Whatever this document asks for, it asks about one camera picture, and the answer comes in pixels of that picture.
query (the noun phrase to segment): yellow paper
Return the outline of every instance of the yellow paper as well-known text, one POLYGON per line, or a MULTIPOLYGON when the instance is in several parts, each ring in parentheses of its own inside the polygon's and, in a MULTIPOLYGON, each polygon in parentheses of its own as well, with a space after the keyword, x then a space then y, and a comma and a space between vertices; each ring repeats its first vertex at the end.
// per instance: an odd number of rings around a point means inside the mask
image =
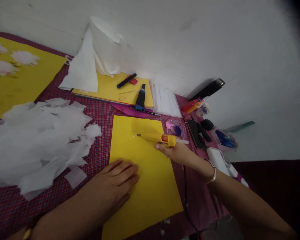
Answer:
POLYGON ((64 64, 65 58, 48 53, 26 44, 17 43, 0 37, 2 47, 8 52, 0 54, 0 61, 15 64, 15 74, 0 76, 0 118, 14 105, 36 100, 40 93, 53 80, 64 64), (11 56, 13 51, 26 51, 40 57, 37 65, 18 64, 11 56))
POLYGON ((138 80, 136 85, 132 85, 131 83, 126 83, 124 86, 118 89, 117 85, 121 83, 128 76, 127 74, 119 73, 117 75, 114 75, 114 77, 112 78, 97 72, 97 76, 98 76, 98 92, 87 92, 87 91, 81 91, 79 89, 73 89, 73 93, 81 96, 88 96, 88 97, 111 101, 111 102, 135 105, 142 84, 146 84, 146 88, 145 88, 146 98, 144 101, 144 106, 146 108, 154 107, 151 89, 150 89, 150 83, 148 79, 136 77, 135 79, 138 80))
POLYGON ((139 165, 131 198, 104 225, 102 240, 121 240, 183 211, 171 161, 133 133, 163 134, 160 121, 114 116, 110 163, 124 158, 139 165))

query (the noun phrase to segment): table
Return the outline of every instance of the table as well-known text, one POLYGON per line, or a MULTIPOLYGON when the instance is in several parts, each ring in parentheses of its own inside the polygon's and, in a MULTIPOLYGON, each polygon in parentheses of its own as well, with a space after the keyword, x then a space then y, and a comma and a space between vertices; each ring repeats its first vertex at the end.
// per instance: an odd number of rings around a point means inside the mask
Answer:
MULTIPOLYGON (((42 46, 32 41, 23 39, 21 37, 0 32, 0 36, 11 39, 16 42, 28 44, 38 49, 65 56, 64 53, 56 51, 54 49, 42 46)), ((49 86, 41 93, 37 98, 37 101, 45 101, 51 98, 62 97, 63 99, 70 99, 71 101, 77 101, 83 105, 86 105, 84 111, 85 114, 93 118, 92 122, 96 122, 102 130, 102 136, 97 137, 95 143, 90 149, 90 153, 85 160, 87 164, 82 167, 82 170, 87 174, 87 178, 74 190, 71 188, 68 181, 64 176, 70 172, 66 169, 55 180, 51 188, 40 194, 38 197, 30 202, 27 202, 20 194, 20 190, 15 186, 1 187, 0 188, 0 239, 5 239, 12 233, 18 231, 24 227, 32 217, 42 212, 47 212, 65 200, 69 199, 79 189, 86 184, 93 176, 101 171, 106 165, 109 164, 110 144, 112 134, 113 116, 126 116, 123 112, 115 109, 108 102, 88 99, 76 96, 69 91, 61 90, 58 88, 63 78, 68 74, 68 65, 64 65, 60 72, 55 76, 54 80, 49 86)), ((183 105, 187 102, 186 98, 177 96, 178 103, 183 105)), ((168 120, 174 119, 183 122, 185 129, 185 123, 183 119, 172 118, 170 116, 162 115, 149 116, 147 119, 160 120, 162 122, 163 129, 166 132, 165 123, 168 120)), ((185 132, 185 140, 189 140, 189 148, 197 155, 207 158, 205 150, 197 150, 192 142, 189 131, 185 132)), ((215 142, 209 143, 209 146, 217 147, 215 142)), ((173 171, 175 174, 177 186, 179 189, 180 197, 184 205, 184 174, 181 166, 172 162, 173 171)), ((188 212, 192 222, 196 227, 206 229, 209 225, 218 219, 226 216, 228 211, 226 208, 215 198, 215 196, 209 192, 208 188, 202 183, 201 177, 191 169, 187 169, 187 194, 188 194, 188 212)), ((129 239, 181 239, 185 236, 193 234, 195 230, 188 222, 185 212, 178 213, 170 217, 171 224, 157 223, 144 231, 130 237, 129 239), (164 236, 161 236, 161 230, 165 231, 164 236)), ((101 229, 96 229, 95 236, 101 236, 101 229)))

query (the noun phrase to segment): yellow glue gun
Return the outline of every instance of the yellow glue gun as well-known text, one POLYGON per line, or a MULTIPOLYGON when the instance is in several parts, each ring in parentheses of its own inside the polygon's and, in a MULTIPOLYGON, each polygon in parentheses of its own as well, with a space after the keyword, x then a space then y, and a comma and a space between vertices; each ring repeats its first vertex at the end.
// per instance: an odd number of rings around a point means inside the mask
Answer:
POLYGON ((177 142, 189 144, 189 141, 177 139, 176 136, 173 135, 165 135, 160 133, 143 133, 137 134, 137 136, 143 138, 148 142, 161 143, 167 147, 174 147, 177 142))

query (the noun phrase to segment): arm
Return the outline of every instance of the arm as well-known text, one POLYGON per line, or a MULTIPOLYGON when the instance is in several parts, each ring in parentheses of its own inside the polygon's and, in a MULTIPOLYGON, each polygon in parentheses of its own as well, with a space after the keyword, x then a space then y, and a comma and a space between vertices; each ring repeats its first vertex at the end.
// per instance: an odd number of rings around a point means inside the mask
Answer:
MULTIPOLYGON (((137 183, 137 165, 119 159, 94 176, 80 191, 47 213, 33 228, 30 239, 84 239, 101 227, 130 198, 137 183)), ((22 240, 26 229, 9 240, 22 240)))
MULTIPOLYGON (((186 145, 177 143, 174 148, 167 148, 156 144, 155 148, 175 162, 200 173, 204 182, 212 179, 214 169, 211 164, 186 145)), ((246 239, 296 238, 293 229, 261 197, 233 178, 217 170, 216 180, 208 187, 239 221, 246 239)))

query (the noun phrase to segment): black marker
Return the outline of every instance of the black marker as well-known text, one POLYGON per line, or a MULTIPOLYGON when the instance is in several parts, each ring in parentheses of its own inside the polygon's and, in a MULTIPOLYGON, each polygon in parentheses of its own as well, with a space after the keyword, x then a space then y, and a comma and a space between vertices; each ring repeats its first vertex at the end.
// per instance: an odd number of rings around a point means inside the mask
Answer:
POLYGON ((130 77, 127 77, 125 80, 123 80, 121 83, 117 85, 117 88, 121 88, 123 85, 125 85, 127 82, 129 82, 131 79, 134 79, 137 76, 136 73, 132 74, 130 77))

